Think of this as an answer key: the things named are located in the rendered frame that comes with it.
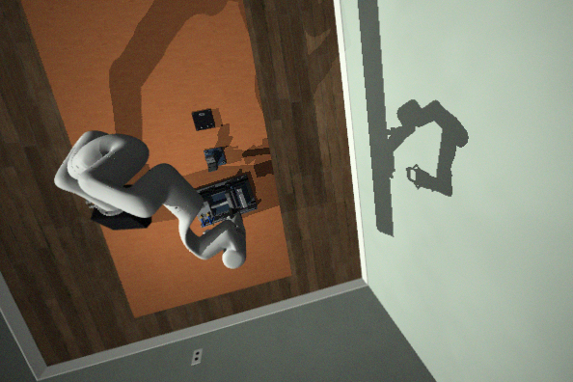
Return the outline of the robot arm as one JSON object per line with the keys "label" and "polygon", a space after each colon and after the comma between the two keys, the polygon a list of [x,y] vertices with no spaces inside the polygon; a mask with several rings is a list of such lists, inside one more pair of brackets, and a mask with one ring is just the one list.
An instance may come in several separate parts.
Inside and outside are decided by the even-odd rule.
{"label": "robot arm", "polygon": [[194,234],[190,225],[204,199],[172,165],[158,164],[131,187],[123,187],[149,156],[147,145],[135,137],[88,131],[75,143],[54,181],[61,189],[87,199],[86,204],[94,203],[89,208],[97,207],[105,215],[126,211],[148,218],[165,205],[179,219],[181,240],[194,255],[210,259],[223,250],[223,263],[228,268],[240,267],[246,260],[245,232],[227,219],[201,236]]}

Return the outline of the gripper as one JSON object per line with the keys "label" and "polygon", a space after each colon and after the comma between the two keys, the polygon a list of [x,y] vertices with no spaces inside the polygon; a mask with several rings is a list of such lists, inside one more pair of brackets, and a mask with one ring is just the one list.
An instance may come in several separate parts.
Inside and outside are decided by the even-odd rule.
{"label": "gripper", "polygon": [[230,212],[230,216],[228,216],[228,219],[232,220],[236,224],[237,228],[243,230],[246,234],[241,216],[237,212],[237,208],[229,208],[229,212]]}

